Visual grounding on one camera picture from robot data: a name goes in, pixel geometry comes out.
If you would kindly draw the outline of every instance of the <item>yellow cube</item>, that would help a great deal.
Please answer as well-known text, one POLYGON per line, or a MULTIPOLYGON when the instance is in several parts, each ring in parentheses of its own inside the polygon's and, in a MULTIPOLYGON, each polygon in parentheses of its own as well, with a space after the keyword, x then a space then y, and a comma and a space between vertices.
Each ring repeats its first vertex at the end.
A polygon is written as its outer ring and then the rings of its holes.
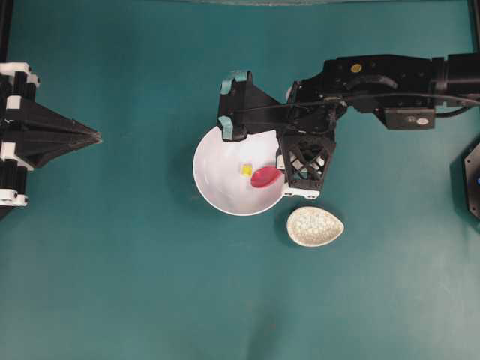
POLYGON ((241 174, 243 176, 246 176, 248 178, 252 177, 252 172, 253 172, 253 167, 250 164, 245 164, 244 166, 241 167, 241 174))

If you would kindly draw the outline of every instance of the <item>teal mat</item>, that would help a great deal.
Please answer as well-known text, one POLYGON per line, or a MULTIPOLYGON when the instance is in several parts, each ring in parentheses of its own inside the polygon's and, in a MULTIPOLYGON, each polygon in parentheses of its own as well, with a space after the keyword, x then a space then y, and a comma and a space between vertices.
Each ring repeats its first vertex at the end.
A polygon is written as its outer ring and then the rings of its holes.
POLYGON ((9 59, 104 141, 32 173, 28 208, 0 224, 0 359, 477 359, 480 238, 458 156, 478 110, 425 132, 349 111, 313 202, 346 229, 316 250, 285 231, 312 202, 231 217, 191 174, 231 70, 281 100, 327 59, 471 51, 466 1, 17 1, 9 59))

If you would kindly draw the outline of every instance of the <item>pink spoon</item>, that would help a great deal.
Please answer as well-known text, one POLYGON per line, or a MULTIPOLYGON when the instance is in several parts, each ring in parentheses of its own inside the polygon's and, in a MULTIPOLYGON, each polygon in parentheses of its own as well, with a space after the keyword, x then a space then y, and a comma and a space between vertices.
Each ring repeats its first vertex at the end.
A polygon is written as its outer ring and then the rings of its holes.
POLYGON ((250 183, 254 188, 266 188, 272 185, 282 172, 274 166, 265 166, 253 173, 250 183))

